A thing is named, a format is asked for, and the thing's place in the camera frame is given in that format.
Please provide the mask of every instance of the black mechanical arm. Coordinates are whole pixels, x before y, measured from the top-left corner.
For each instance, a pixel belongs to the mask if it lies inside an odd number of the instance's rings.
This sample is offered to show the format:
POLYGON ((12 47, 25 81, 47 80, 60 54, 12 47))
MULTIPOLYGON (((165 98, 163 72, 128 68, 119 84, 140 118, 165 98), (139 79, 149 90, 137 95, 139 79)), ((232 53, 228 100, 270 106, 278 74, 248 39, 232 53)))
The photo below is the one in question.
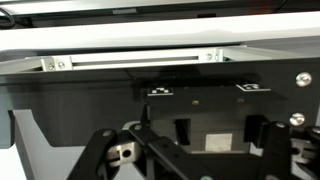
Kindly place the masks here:
POLYGON ((68 179, 110 180, 126 163, 133 163, 148 180, 301 179, 292 174, 293 163, 313 179, 320 177, 319 127, 295 132, 283 122, 248 116, 244 142, 263 149, 262 155, 186 153, 169 138, 153 132, 145 117, 118 134, 111 129, 97 131, 68 179))

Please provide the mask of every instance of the cable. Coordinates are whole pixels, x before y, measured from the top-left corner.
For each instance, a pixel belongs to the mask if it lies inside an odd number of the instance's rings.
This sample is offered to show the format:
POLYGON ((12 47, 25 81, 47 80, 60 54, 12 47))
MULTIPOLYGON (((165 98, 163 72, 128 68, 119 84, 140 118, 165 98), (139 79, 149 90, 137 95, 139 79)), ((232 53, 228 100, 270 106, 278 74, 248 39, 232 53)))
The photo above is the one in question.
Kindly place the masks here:
POLYGON ((7 17, 7 19, 9 19, 9 22, 7 23, 0 23, 0 29, 10 29, 12 28, 15 24, 16 24, 16 21, 14 20, 14 18, 5 10, 3 10, 2 8, 0 8, 0 12, 2 12, 5 17, 7 17))
POLYGON ((274 13, 277 13, 280 9, 283 8, 283 6, 288 2, 288 0, 283 0, 280 6, 274 10, 274 13))

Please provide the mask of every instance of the silver screw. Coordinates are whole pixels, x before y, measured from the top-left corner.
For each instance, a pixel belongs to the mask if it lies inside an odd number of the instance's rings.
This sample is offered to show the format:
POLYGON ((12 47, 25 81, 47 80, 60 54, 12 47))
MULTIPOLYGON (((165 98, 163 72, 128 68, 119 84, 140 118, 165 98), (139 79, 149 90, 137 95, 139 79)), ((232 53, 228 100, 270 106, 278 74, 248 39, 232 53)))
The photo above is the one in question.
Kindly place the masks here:
POLYGON ((311 84, 312 76, 307 72, 302 72, 296 77, 296 81, 299 87, 306 87, 311 84))
POLYGON ((285 124, 280 123, 280 122, 276 123, 276 126, 278 126, 279 128, 284 128, 284 127, 286 127, 285 124))
POLYGON ((54 65, 52 63, 49 64, 49 69, 54 70, 54 65))
POLYGON ((274 176, 274 175, 267 175, 267 176, 266 176, 266 180, 279 180, 279 178, 277 178, 277 177, 274 176))
POLYGON ((320 128, 318 128, 318 127, 312 128, 312 131, 313 131, 314 133, 320 134, 320 128))
POLYGON ((63 69, 66 65, 63 62, 59 62, 58 66, 60 69, 63 69))
POLYGON ((110 130, 107 130, 107 131, 104 131, 102 136, 104 137, 107 137, 107 136, 110 136, 111 135, 111 131, 110 130))
POLYGON ((212 59, 212 54, 207 54, 207 60, 210 61, 212 59))
POLYGON ((305 120, 306 120, 306 118, 304 117, 303 114, 294 113, 294 114, 292 114, 292 116, 290 118, 290 123, 294 126, 300 126, 301 124, 304 123, 305 120))
POLYGON ((137 125, 134 127, 134 129, 135 129, 135 130, 140 130, 141 127, 142 127, 142 126, 141 126, 140 124, 137 124, 137 125))
POLYGON ((200 180, 213 180, 210 176, 202 176, 200 180))

